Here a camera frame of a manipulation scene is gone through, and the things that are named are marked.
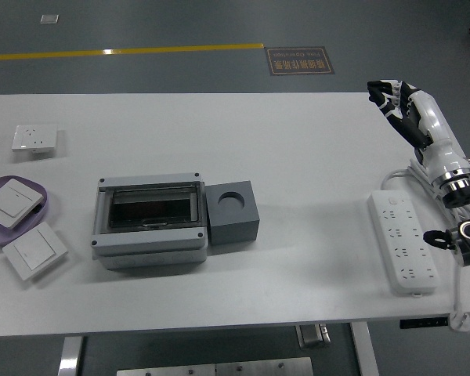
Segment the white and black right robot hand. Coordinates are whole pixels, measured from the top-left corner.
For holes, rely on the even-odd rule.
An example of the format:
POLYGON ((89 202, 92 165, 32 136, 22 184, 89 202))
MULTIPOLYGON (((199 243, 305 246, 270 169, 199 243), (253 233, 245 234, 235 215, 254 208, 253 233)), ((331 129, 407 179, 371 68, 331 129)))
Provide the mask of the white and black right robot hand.
POLYGON ((367 91, 369 100, 414 148, 434 187, 470 186, 470 163, 454 144, 450 126, 432 95, 397 80, 369 81, 367 91))

